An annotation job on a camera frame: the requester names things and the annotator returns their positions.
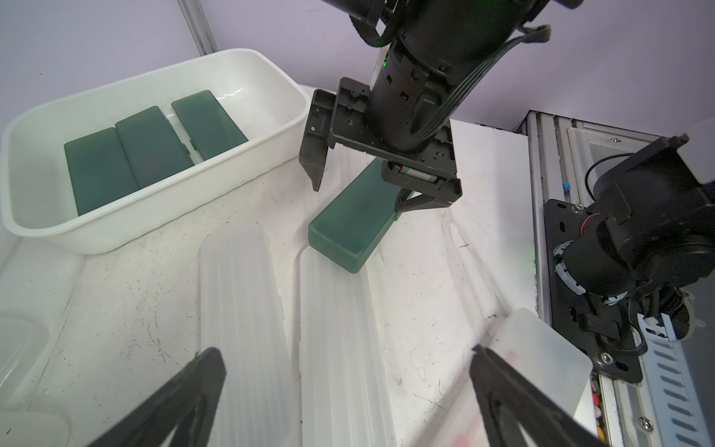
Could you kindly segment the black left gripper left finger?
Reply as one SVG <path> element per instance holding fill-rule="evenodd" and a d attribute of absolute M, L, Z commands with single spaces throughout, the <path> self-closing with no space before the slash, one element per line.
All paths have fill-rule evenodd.
<path fill-rule="evenodd" d="M 218 348 L 207 348 L 92 446 L 206 446 L 225 383 Z"/>

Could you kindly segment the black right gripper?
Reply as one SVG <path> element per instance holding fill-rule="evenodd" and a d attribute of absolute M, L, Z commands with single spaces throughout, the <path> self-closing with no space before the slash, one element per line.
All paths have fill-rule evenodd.
<path fill-rule="evenodd" d="M 395 212 L 441 209 L 461 199 L 451 126 L 416 137 L 404 115 L 408 105 L 407 93 L 395 95 L 383 82 L 376 95 L 348 77 L 335 93 L 314 91 L 299 152 L 313 191 L 320 191 L 328 151 L 344 145 L 383 161 L 383 179 L 401 188 Z"/>

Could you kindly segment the green pencil case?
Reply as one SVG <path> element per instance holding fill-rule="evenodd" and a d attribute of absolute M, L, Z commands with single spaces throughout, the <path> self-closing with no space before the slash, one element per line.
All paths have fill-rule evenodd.
<path fill-rule="evenodd" d="M 193 167 L 188 150 L 157 106 L 115 123 L 139 188 Z"/>
<path fill-rule="evenodd" d="M 400 188 L 382 177 L 375 159 L 308 226 L 308 243 L 351 274 L 366 264 L 400 215 Z"/>
<path fill-rule="evenodd" d="M 72 140 L 64 153 L 79 215 L 139 190 L 115 128 Z"/>
<path fill-rule="evenodd" d="M 203 160 L 249 141 L 210 91 L 199 91 L 176 100 L 171 107 Z"/>

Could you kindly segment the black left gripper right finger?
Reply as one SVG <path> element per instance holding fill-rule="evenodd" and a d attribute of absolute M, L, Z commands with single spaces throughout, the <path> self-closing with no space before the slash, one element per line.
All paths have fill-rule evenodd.
<path fill-rule="evenodd" d="M 493 350 L 474 346 L 469 377 L 489 445 L 604 445 Z"/>

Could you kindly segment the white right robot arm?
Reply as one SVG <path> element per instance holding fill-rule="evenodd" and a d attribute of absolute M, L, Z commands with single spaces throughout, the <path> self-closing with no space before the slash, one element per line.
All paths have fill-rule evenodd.
<path fill-rule="evenodd" d="M 463 195 L 450 117 L 510 50 L 549 41 L 542 1 L 339 1 L 357 34 L 387 52 L 372 85 L 345 77 L 314 92 L 300 163 L 320 188 L 336 145 L 372 163 L 308 227 L 309 245 L 357 273 L 404 212 Z M 654 350 L 647 318 L 681 314 L 684 290 L 714 270 L 714 165 L 694 132 L 659 138 L 586 183 L 590 201 L 542 204 L 555 330 L 595 369 L 631 384 Z"/>

